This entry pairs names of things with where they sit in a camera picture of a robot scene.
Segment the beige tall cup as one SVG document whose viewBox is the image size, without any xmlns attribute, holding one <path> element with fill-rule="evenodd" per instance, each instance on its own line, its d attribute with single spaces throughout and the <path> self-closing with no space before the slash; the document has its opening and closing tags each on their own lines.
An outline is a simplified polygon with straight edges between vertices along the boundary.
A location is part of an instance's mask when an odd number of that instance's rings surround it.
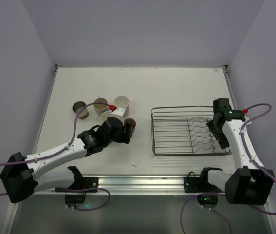
<svg viewBox="0 0 276 234">
<path fill-rule="evenodd" d="M 94 101 L 94 109 L 100 117 L 104 112 L 109 111 L 108 101 L 104 98 L 98 98 Z"/>
</svg>

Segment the dark cup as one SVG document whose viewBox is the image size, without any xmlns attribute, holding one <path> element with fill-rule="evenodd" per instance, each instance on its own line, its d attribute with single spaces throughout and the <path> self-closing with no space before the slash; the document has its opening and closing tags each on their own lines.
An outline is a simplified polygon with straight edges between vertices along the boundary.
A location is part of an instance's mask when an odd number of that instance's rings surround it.
<svg viewBox="0 0 276 234">
<path fill-rule="evenodd" d="M 124 123 L 129 123 L 131 128 L 131 133 L 133 134 L 136 128 L 136 121 L 133 118 L 126 118 Z"/>
</svg>

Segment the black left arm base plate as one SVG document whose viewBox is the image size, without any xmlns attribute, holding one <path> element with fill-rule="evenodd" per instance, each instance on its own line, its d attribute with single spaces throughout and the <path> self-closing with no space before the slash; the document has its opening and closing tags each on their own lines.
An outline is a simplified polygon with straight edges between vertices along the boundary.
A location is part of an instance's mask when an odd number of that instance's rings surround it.
<svg viewBox="0 0 276 234">
<path fill-rule="evenodd" d="M 55 192 L 72 192 L 72 193 L 96 193 L 98 188 L 98 177 L 83 177 L 76 180 L 68 188 L 55 188 Z"/>
</svg>

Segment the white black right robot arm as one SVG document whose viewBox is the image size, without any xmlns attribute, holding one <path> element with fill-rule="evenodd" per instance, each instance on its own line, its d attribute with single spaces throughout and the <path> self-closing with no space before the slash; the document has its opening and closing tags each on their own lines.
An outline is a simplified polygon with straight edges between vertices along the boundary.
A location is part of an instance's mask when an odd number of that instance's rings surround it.
<svg viewBox="0 0 276 234">
<path fill-rule="evenodd" d="M 222 190 L 230 204 L 264 205 L 273 180 L 263 171 L 244 125 L 245 111 L 232 109 L 229 99 L 213 101 L 213 118 L 207 127 L 222 149 L 233 153 L 235 172 L 228 174 L 220 168 L 205 167 L 200 173 L 202 185 Z"/>
</svg>

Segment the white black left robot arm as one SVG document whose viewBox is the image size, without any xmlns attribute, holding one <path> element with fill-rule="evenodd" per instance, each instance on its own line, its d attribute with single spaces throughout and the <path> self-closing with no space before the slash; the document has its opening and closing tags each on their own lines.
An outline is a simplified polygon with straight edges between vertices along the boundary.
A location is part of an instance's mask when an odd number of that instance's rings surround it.
<svg viewBox="0 0 276 234">
<path fill-rule="evenodd" d="M 129 144 L 132 137 L 130 123 L 109 117 L 101 125 L 78 134 L 74 139 L 38 154 L 10 156 L 0 178 L 11 203 L 19 203 L 33 193 L 56 188 L 82 189 L 82 174 L 75 166 L 54 171 L 58 166 L 101 152 L 110 144 Z"/>
</svg>

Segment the blue hexagonal mug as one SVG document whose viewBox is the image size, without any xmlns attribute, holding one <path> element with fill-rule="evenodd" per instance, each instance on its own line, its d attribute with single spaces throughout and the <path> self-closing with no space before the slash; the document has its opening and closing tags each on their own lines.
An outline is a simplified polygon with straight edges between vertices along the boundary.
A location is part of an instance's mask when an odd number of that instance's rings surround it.
<svg viewBox="0 0 276 234">
<path fill-rule="evenodd" d="M 112 117 L 112 112 L 111 111 L 103 112 L 100 116 L 101 123 L 104 123 L 109 117 Z"/>
</svg>

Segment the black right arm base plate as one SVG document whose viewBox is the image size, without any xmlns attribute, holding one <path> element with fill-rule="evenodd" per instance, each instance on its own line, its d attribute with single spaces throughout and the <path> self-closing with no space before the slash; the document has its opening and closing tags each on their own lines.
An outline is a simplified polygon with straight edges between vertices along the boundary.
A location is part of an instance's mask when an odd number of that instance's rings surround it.
<svg viewBox="0 0 276 234">
<path fill-rule="evenodd" d="M 201 182 L 200 176 L 196 176 L 194 172 L 189 172 L 186 177 L 183 178 L 184 191 L 186 193 L 207 193 L 207 192 L 220 192 L 223 191 L 213 185 L 207 185 Z"/>
</svg>

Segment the pink hexagonal mug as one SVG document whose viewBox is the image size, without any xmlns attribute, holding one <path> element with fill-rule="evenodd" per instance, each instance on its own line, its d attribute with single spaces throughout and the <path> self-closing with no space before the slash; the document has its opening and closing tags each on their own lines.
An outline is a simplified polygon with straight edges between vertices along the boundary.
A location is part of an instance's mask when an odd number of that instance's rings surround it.
<svg viewBox="0 0 276 234">
<path fill-rule="evenodd" d="M 127 96 L 117 96 L 114 100 L 114 104 L 118 108 L 125 108 L 125 116 L 129 114 L 130 101 Z"/>
</svg>

